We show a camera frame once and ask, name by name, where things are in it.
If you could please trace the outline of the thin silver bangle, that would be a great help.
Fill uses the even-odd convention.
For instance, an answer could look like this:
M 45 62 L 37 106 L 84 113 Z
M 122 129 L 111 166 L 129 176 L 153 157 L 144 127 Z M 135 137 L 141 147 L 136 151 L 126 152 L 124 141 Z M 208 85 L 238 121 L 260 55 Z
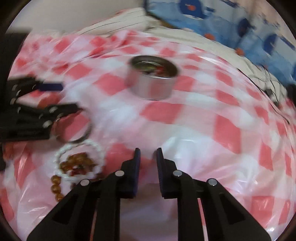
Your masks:
M 78 144 L 86 140 L 92 131 L 92 120 L 86 109 L 79 108 L 69 115 L 59 114 L 51 134 L 62 143 Z

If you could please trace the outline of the red white checkered plastic sheet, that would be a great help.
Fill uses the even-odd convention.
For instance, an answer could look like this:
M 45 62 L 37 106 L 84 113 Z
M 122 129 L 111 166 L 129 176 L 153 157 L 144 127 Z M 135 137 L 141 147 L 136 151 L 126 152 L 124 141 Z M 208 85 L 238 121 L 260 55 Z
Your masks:
M 125 86 L 128 61 L 166 57 L 180 69 L 172 95 L 140 98 Z M 102 147 L 104 173 L 116 171 L 140 148 L 139 190 L 122 203 L 123 240 L 176 240 L 177 207 L 159 191 L 156 163 L 166 158 L 195 179 L 217 179 L 276 240 L 295 212 L 295 106 L 275 106 L 246 76 L 199 48 L 146 33 L 110 37 L 30 35 L 10 77 L 64 84 L 61 93 L 35 91 L 22 103 L 43 107 L 77 102 L 90 112 L 90 139 Z

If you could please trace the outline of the round silver metal tin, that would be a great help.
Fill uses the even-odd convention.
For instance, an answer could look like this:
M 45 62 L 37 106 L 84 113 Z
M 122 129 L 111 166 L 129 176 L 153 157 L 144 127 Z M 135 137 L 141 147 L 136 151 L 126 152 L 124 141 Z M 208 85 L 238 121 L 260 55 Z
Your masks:
M 136 96 L 148 100 L 170 97 L 179 70 L 165 58 L 140 55 L 128 61 L 126 87 Z

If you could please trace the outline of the folded white pink blanket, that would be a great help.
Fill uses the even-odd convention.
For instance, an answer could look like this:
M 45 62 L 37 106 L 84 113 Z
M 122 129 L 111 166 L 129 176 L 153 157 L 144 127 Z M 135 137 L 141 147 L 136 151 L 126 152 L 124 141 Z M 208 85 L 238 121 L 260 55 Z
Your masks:
M 90 26 L 82 28 L 76 33 L 79 35 L 111 35 L 122 30 L 145 31 L 159 26 L 159 20 L 148 16 L 144 8 L 139 7 L 123 9 L 114 16 L 99 20 Z

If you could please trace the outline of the white striped bed sheet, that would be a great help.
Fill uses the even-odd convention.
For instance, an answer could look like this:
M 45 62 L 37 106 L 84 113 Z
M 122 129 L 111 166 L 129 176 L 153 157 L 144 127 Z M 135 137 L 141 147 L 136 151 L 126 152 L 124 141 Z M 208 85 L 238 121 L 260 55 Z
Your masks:
M 254 79 L 255 84 L 271 89 L 274 99 L 278 102 L 287 96 L 285 87 L 280 84 L 276 77 L 267 71 L 266 67 L 252 63 L 246 57 L 242 56 L 242 54 L 238 54 L 235 50 L 215 42 L 214 40 L 186 30 L 166 27 L 155 27 L 142 32 L 148 33 L 153 41 L 170 41 L 196 47 L 224 59 L 234 67 L 240 69 L 251 79 Z

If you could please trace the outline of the blue whale print pillow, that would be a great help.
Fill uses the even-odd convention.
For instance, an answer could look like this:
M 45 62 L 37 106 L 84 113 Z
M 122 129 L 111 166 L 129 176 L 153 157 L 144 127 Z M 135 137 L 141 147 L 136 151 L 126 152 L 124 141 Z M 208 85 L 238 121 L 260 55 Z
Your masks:
M 252 28 L 242 1 L 144 1 L 144 9 L 175 28 L 225 45 L 238 42 Z

